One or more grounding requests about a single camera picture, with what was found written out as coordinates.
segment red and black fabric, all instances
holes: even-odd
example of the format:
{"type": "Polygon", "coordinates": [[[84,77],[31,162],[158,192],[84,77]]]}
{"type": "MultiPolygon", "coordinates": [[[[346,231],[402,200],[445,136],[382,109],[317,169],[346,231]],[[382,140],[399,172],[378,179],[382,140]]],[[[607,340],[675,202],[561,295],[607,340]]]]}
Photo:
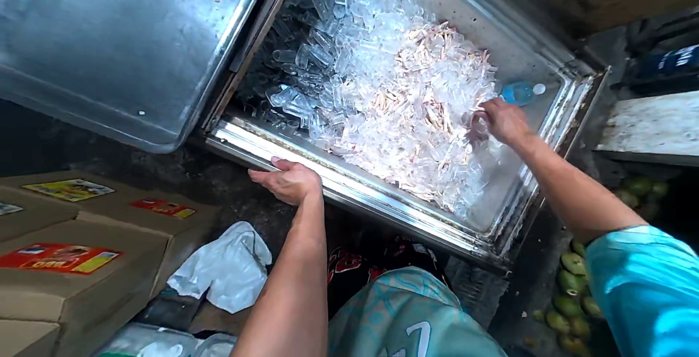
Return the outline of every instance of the red and black fabric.
{"type": "Polygon", "coordinates": [[[377,276],[411,265],[429,272],[451,288],[434,252],[406,236],[397,236],[374,263],[351,249],[335,249],[328,257],[328,318],[335,316],[348,299],[377,276]]]}

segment hand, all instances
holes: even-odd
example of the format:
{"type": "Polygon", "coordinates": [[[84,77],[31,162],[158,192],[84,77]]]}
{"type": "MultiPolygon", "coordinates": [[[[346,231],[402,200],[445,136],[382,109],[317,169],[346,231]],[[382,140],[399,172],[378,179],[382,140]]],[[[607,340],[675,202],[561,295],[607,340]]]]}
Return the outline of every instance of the hand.
{"type": "Polygon", "coordinates": [[[474,118],[485,120],[488,130],[503,144],[517,147],[537,134],[529,128],[524,111],[499,97],[480,104],[485,111],[476,111],[474,118]]]}
{"type": "Polygon", "coordinates": [[[301,163],[272,156],[272,164],[280,172],[248,170],[250,179],[269,189],[275,197],[291,205],[301,205],[306,197],[323,197],[320,177],[301,163]]]}

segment box label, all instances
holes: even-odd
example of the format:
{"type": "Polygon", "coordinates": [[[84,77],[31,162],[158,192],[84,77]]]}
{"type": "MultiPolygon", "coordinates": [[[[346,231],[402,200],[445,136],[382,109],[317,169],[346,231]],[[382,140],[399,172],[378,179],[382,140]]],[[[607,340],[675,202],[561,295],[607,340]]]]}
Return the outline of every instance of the box label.
{"type": "Polygon", "coordinates": [[[39,243],[0,256],[0,267],[88,275],[121,254],[91,246],[39,243]]]}
{"type": "Polygon", "coordinates": [[[112,188],[85,181],[84,179],[34,183],[32,185],[23,185],[22,187],[70,202],[87,200],[114,192],[112,188]]]}
{"type": "Polygon", "coordinates": [[[8,204],[0,201],[0,216],[7,215],[8,213],[19,212],[24,208],[18,207],[14,204],[8,204]]]}
{"type": "Polygon", "coordinates": [[[148,209],[153,212],[162,213],[163,215],[172,216],[173,218],[184,219],[191,216],[196,210],[193,210],[184,205],[179,205],[167,200],[161,199],[143,199],[130,203],[132,207],[148,209]]]}

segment turquoise fabric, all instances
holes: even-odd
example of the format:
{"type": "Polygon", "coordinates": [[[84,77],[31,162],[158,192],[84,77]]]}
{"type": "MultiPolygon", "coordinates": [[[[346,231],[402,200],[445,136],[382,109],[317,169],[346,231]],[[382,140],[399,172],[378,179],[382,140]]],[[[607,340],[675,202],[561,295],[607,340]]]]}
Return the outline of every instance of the turquoise fabric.
{"type": "Polygon", "coordinates": [[[601,236],[586,255],[624,357],[699,356],[699,259],[687,244],[637,226],[601,236]]]}
{"type": "Polygon", "coordinates": [[[429,272],[406,267],[382,274],[335,314],[329,356],[505,356],[464,314],[452,291],[429,272]]]}

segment water bottle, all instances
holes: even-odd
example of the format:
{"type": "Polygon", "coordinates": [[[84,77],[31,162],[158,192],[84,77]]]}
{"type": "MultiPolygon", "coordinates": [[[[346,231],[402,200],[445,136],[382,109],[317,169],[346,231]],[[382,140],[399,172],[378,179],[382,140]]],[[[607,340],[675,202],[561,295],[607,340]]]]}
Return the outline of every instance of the water bottle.
{"type": "Polygon", "coordinates": [[[510,104],[525,106],[533,102],[536,95],[544,92],[546,92],[544,84],[532,85],[526,81],[518,81],[502,87],[502,98],[510,104]]]}

